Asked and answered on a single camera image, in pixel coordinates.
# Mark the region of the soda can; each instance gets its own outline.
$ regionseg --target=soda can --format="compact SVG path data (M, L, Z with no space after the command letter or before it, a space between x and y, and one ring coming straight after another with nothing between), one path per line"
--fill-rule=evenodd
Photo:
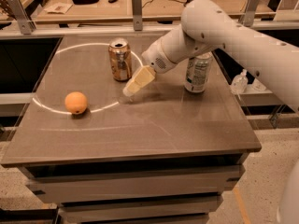
M187 91L200 93L206 89L211 63L210 52L189 59L184 84Z
M113 39L108 48L110 65L114 79L127 81L132 77L131 49L126 39Z

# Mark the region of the wooden table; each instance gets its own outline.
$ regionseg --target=wooden table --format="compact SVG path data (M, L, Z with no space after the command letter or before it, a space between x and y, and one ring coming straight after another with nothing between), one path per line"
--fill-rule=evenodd
M151 0L142 0L145 5ZM230 16L238 18L244 12L247 0L213 0ZM50 0L46 7L62 2L73 4L72 0ZM143 21L179 21L184 8L182 3L169 0L154 0L143 7ZM258 6L258 14L272 16L273 11L264 4ZM119 0L110 4L107 0L100 0L93 5L73 5L65 14L49 14L45 10L36 18L37 24L47 23L84 23L84 22L112 22L132 21L131 0Z
M159 36L124 36L134 70ZM19 168L68 222L205 223L261 144L215 60L204 93L184 89L184 61L124 99L109 64L113 37L63 38L1 164ZM65 110L71 91L88 97L82 116Z

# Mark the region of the orange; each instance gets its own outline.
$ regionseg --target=orange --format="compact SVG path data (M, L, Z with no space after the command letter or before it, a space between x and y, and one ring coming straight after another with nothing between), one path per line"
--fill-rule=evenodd
M81 92L71 92L64 99L65 108L74 115L82 114L87 108L87 98Z

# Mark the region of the floor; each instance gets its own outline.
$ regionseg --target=floor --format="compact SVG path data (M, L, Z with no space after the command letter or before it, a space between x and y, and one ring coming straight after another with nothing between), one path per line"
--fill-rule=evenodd
M216 212L210 214L207 224L276 223L282 191L299 157L299 128L258 128L255 133L262 143L262 150L250 154L246 159L246 172L233 191L223 193L223 203ZM7 144L0 142L0 159ZM26 178L17 169L0 166L0 208L53 208L53 204L39 201L24 186L25 183Z

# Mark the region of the wooden drawer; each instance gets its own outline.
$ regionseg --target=wooden drawer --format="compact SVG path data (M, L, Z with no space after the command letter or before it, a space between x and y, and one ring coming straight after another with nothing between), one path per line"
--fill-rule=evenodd
M71 203L221 193L243 174L240 165L36 178L27 187L43 203Z
M145 201L134 201L129 203L102 203L95 205L62 207L59 210L59 215L68 222L88 222L100 221L97 223L106 223L106 221L123 220L124 223L159 223L151 222L154 217L167 217L168 221L182 221L182 217L194 214L207 214L215 211L221 204L221 196L196 196L193 197L176 197L169 199L148 199ZM194 223L194 219L189 218L190 222L178 223Z

